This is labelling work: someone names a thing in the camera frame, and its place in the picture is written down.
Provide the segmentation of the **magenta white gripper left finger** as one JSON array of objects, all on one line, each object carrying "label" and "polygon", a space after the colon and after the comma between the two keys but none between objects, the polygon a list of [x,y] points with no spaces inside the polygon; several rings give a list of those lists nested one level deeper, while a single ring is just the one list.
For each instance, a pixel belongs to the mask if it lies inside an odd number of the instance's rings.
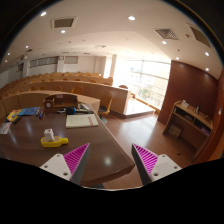
[{"label": "magenta white gripper left finger", "polygon": [[41,169],[79,185],[89,156],[90,144],[87,143],[65,155],[55,154]]}]

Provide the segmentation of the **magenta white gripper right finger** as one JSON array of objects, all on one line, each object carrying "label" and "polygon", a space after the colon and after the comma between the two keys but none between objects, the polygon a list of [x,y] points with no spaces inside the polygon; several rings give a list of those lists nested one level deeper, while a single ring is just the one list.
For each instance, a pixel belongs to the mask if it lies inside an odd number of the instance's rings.
[{"label": "magenta white gripper right finger", "polygon": [[143,185],[150,184],[181,170],[181,167],[166,154],[157,155],[137,144],[132,145],[131,153]]}]

